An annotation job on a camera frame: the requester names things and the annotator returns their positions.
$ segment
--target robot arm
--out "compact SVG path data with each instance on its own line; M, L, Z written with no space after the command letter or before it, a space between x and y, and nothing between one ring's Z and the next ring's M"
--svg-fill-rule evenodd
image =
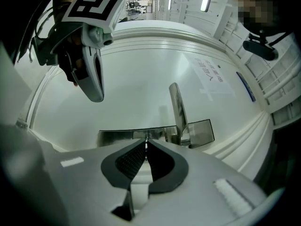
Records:
M48 37L33 37L32 43L40 65L60 65L67 79L75 82L93 102L104 98L100 49L113 43L115 29L125 0L73 0L61 22ZM80 35L82 44L70 46L67 38ZM78 69L76 61L83 59Z

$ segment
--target white tape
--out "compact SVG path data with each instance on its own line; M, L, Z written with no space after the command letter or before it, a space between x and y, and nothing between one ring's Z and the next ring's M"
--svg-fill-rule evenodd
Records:
M84 159L81 157L76 157L76 158L72 158L70 160L61 161L61 165L65 168L65 167L79 164L81 162L84 162Z

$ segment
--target metal lever handle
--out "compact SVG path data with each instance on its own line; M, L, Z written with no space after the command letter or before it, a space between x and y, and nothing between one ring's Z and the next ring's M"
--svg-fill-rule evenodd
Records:
M169 86L169 93L174 109L174 118L177 128L177 144L190 147L189 126L179 86L173 83Z

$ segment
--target paper sign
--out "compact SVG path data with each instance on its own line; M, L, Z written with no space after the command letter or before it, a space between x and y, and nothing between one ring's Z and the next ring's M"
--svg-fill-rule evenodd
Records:
M210 57L189 57L188 60L191 62L190 65L201 80L207 93L234 94L234 91L226 81L221 70L214 64Z

